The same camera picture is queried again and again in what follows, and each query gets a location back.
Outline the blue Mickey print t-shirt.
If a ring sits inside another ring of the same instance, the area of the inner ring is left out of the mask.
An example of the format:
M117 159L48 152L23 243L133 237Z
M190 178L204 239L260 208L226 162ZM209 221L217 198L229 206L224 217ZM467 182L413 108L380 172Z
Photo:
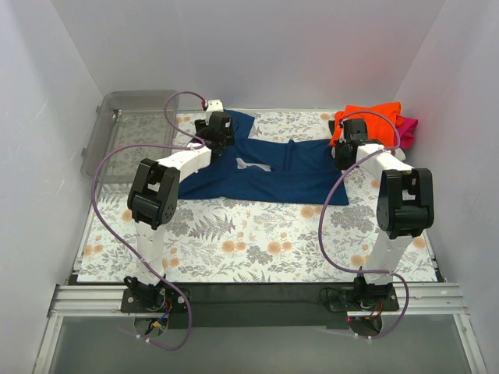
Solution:
M272 143L249 138L254 118L230 111L235 144L179 185L180 199L241 199L322 205L342 176L326 139Z

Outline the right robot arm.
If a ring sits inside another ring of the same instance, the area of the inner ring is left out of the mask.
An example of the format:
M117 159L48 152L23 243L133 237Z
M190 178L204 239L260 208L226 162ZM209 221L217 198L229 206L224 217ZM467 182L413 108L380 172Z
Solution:
M394 271L413 239L434 222L432 173L407 165L393 150L371 139L361 118L343 120L338 127L341 135L333 145L337 168L361 167L380 182L376 210L380 232L347 298L361 309L395 311Z

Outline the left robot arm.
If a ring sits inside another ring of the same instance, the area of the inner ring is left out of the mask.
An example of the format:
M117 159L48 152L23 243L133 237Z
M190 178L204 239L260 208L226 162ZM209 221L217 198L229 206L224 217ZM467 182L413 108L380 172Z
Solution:
M235 144L232 116L225 111L211 112L205 120L195 122L195 127L197 138L187 150L157 161L146 158L140 162L127 201L140 260L135 273L125 278L125 285L134 300L151 312L160 310L166 301L156 275L163 270L165 229L175 214L180 183Z

